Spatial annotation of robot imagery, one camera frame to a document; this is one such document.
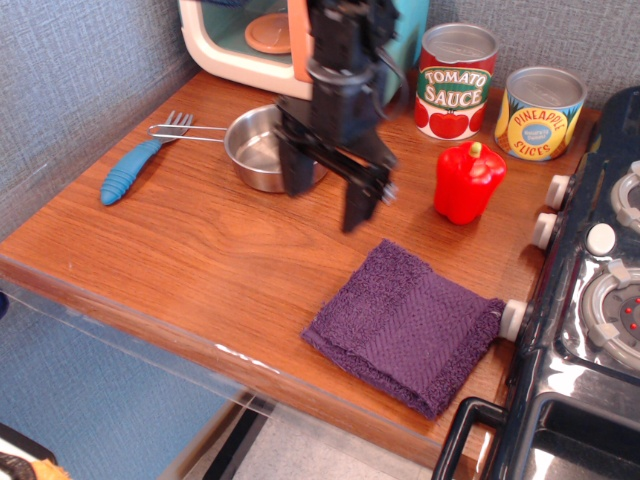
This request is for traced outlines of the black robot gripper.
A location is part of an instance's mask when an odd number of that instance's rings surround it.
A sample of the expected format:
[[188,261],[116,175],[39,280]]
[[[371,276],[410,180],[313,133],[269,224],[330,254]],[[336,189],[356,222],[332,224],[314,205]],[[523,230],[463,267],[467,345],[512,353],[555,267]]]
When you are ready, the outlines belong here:
[[[389,71],[398,68],[384,49],[395,36],[399,12],[391,1],[310,1],[307,4],[313,51],[307,62],[312,79],[308,101],[282,96],[279,159],[284,191],[298,196],[314,185],[322,165],[360,182],[362,171],[378,179],[397,164],[376,128],[384,118]],[[342,231],[371,219],[383,185],[349,182]]]

